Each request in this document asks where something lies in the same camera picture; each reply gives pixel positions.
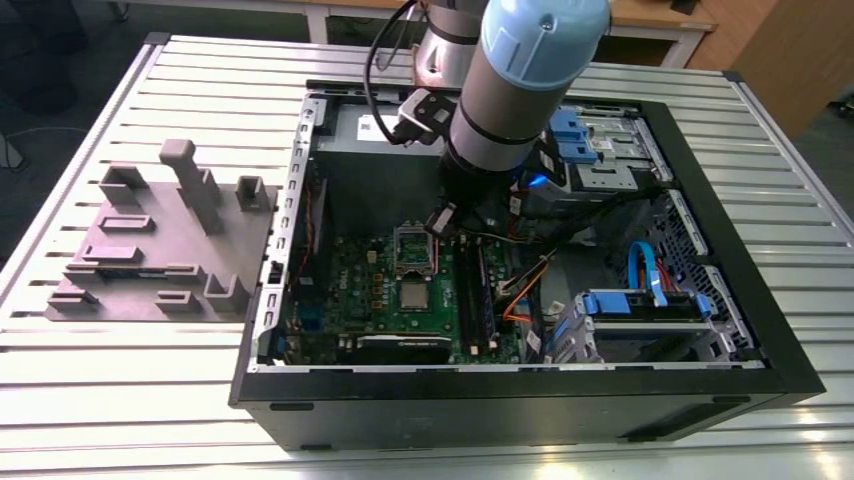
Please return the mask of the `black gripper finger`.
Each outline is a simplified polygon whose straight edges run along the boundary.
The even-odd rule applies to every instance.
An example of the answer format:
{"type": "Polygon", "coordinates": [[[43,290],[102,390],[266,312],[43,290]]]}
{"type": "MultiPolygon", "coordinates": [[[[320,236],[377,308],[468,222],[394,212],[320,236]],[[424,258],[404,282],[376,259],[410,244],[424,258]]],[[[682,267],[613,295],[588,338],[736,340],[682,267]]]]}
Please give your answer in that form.
{"type": "Polygon", "coordinates": [[[426,231],[440,240],[448,240],[458,231],[458,207],[453,202],[442,203],[426,222],[426,231]]]}

